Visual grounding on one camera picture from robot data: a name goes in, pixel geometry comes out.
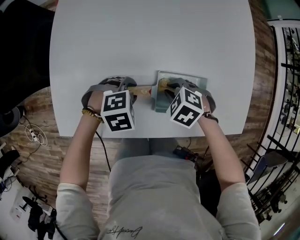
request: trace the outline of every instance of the black cable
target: black cable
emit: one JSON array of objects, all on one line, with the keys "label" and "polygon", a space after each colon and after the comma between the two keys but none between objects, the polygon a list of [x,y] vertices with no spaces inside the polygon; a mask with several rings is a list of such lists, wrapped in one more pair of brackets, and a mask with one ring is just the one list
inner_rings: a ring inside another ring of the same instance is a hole
[{"label": "black cable", "polygon": [[189,145],[187,146],[187,148],[189,148],[189,146],[191,145],[191,143],[192,143],[192,138],[189,137]]},{"label": "black cable", "polygon": [[204,156],[203,156],[203,160],[205,159],[206,153],[207,153],[207,151],[208,151],[209,148],[210,148],[209,146],[206,148],[205,153],[204,153]]},{"label": "black cable", "polygon": [[59,232],[59,234],[61,235],[61,237],[62,237],[64,240],[68,240],[68,239],[66,238],[66,236],[61,232],[60,228],[57,226],[56,220],[53,221],[53,224],[54,224],[55,228],[57,229],[57,231]]},{"label": "black cable", "polygon": [[5,183],[5,181],[6,181],[7,179],[10,180],[10,188],[8,189],[7,185],[5,185],[5,188],[6,188],[7,190],[6,190],[6,191],[4,190],[3,192],[8,192],[8,191],[12,188],[13,182],[16,181],[16,178],[15,178],[15,180],[12,181],[12,180],[11,180],[12,177],[14,177],[14,176],[10,176],[10,177],[5,178],[4,183]]},{"label": "black cable", "polygon": [[100,141],[101,141],[101,143],[103,145],[105,156],[106,156],[107,165],[108,165],[109,171],[111,172],[112,170],[111,170],[111,167],[110,167],[109,162],[108,162],[108,157],[107,157],[107,153],[106,153],[106,148],[105,148],[104,142],[102,141],[102,138],[100,137],[100,135],[99,135],[99,133],[97,131],[96,131],[96,134],[97,134],[98,138],[100,138]]},{"label": "black cable", "polygon": [[22,164],[22,163],[26,163],[26,162],[29,160],[29,157],[30,157],[33,153],[37,152],[37,150],[40,148],[40,146],[41,146],[41,144],[39,144],[39,146],[37,147],[37,149],[35,149],[32,153],[29,154],[29,156],[26,158],[25,161],[19,162],[19,163],[17,164],[17,166],[20,165],[20,164]]},{"label": "black cable", "polygon": [[32,132],[33,132],[34,134],[38,135],[39,132],[33,130],[32,125],[31,125],[31,122],[28,120],[28,118],[26,118],[25,116],[23,116],[23,117],[28,121],[28,123],[29,123],[29,125],[30,125],[30,128],[32,129]]}]

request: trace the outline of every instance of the black and white cube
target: black and white cube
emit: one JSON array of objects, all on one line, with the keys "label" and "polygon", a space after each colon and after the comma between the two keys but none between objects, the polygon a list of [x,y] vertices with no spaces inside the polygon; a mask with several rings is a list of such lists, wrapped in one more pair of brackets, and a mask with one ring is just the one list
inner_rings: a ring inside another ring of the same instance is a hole
[{"label": "black and white cube", "polygon": [[101,117],[112,132],[134,130],[135,113],[129,91],[104,92]]},{"label": "black and white cube", "polygon": [[168,111],[171,112],[172,122],[191,128],[204,113],[202,94],[182,87]]}]

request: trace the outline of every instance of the wooden floor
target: wooden floor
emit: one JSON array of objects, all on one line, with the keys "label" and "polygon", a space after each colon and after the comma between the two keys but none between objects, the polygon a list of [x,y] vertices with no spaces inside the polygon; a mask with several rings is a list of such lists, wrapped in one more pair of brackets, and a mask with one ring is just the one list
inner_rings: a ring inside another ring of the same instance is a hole
[{"label": "wooden floor", "polygon": [[[240,158],[249,161],[251,150],[249,143],[256,147],[264,130],[272,102],[275,81],[275,47],[270,27],[266,23],[259,0],[249,0],[255,29],[256,63],[255,78],[251,104],[240,135],[230,135],[228,139]],[[50,2],[48,7],[55,9]],[[56,189],[59,183],[60,167],[66,154],[71,138],[60,137],[55,122],[50,88],[40,90],[24,101],[27,117],[33,124],[39,125],[48,138],[48,146],[40,147],[33,153],[28,162],[19,165],[18,174],[26,186],[34,185],[40,194],[48,196],[49,203],[55,207]],[[1,139],[7,142],[5,150],[15,147],[20,152],[20,160],[25,161],[29,153],[36,150],[38,143],[30,142],[23,126],[18,126],[12,133]],[[178,139],[179,144],[188,146],[189,138]],[[119,139],[105,139],[105,146],[111,165],[118,149]],[[207,147],[204,137],[192,138],[190,149],[203,154]],[[87,193],[94,204],[94,214],[103,224],[106,220],[107,183],[109,171],[106,165],[104,150],[101,142],[95,138],[91,151],[90,181]]]}]

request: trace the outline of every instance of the white table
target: white table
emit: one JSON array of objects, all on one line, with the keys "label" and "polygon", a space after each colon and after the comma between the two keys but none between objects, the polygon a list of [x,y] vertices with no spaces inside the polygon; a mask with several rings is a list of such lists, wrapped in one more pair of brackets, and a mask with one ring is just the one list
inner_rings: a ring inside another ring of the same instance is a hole
[{"label": "white table", "polygon": [[[72,136],[90,85],[127,75],[139,85],[168,70],[208,79],[224,133],[242,133],[252,94],[255,37],[248,0],[60,0],[52,29],[50,79],[60,135]],[[103,137],[202,136],[134,104],[135,130]]]}]

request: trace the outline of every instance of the electrical outlet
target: electrical outlet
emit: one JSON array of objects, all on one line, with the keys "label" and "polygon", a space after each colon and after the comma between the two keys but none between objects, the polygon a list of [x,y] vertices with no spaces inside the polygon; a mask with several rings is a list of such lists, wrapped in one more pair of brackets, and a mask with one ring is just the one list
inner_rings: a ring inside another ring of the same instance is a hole
[{"label": "electrical outlet", "polygon": [[29,129],[29,131],[30,131],[30,134],[31,134],[33,140],[37,142],[38,141],[38,135],[35,134],[31,128]]}]

